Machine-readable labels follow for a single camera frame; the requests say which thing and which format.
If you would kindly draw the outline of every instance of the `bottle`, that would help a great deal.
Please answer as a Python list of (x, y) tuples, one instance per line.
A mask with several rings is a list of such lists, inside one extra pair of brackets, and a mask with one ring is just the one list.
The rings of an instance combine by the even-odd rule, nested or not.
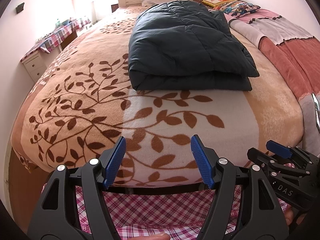
[(57, 29), (57, 28), (59, 28), (59, 27), (60, 27), (60, 25), (61, 25), (60, 20), (59, 20), (59, 19), (57, 19), (56, 29)]

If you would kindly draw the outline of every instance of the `finger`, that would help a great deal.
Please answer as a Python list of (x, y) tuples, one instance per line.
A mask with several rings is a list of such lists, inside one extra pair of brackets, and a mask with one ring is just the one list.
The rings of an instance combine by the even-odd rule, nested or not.
[(287, 222), (287, 225), (290, 225), (294, 217), (294, 214), (291, 208), (284, 211), (284, 217), (285, 217), (285, 221)]
[(128, 240), (170, 240), (170, 236), (166, 233), (161, 233), (151, 236), (136, 236)]
[(302, 222), (302, 220), (305, 218), (305, 216), (306, 216), (306, 214), (302, 214), (300, 217), (298, 217), (298, 219), (297, 219), (298, 225)]

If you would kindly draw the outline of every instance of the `dark green quilt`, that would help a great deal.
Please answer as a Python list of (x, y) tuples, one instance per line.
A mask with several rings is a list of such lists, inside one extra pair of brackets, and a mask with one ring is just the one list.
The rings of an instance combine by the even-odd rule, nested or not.
[(224, 14), (178, 0), (138, 16), (129, 41), (135, 90), (252, 90), (255, 63), (230, 32)]

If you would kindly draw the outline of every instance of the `leaf pattern blanket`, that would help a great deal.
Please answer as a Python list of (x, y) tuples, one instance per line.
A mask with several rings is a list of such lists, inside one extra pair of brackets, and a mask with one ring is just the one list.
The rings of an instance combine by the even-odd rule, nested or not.
[(165, 187), (201, 182), (190, 150), (198, 134), (235, 165), (247, 150), (266, 152), (272, 139), (297, 145), (303, 135), (299, 103), (274, 65), (246, 38), (260, 77), (251, 92), (135, 91), (128, 77), (128, 42), (143, 7), (120, 8), (74, 40), (50, 65), (21, 106), (12, 147), (23, 165), (52, 171), (79, 167), (119, 136), (126, 155), (115, 185)]

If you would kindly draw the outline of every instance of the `drawer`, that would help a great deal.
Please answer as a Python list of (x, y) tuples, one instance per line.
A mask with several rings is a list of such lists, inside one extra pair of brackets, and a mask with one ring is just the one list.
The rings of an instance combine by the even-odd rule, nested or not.
[(42, 76), (42, 74), (46, 71), (47, 67), (43, 66), (40, 68), (35, 69), (34, 71), (30, 72), (30, 76), (34, 82), (37, 82), (38, 79)]
[(35, 69), (38, 69), (38, 68), (44, 66), (44, 62), (43, 62), (42, 58), (39, 56), (39, 54), (38, 54), (38, 56), (33, 58), (32, 60), (24, 62), (24, 65), (25, 65), (27, 71), (29, 73), (31, 73)]

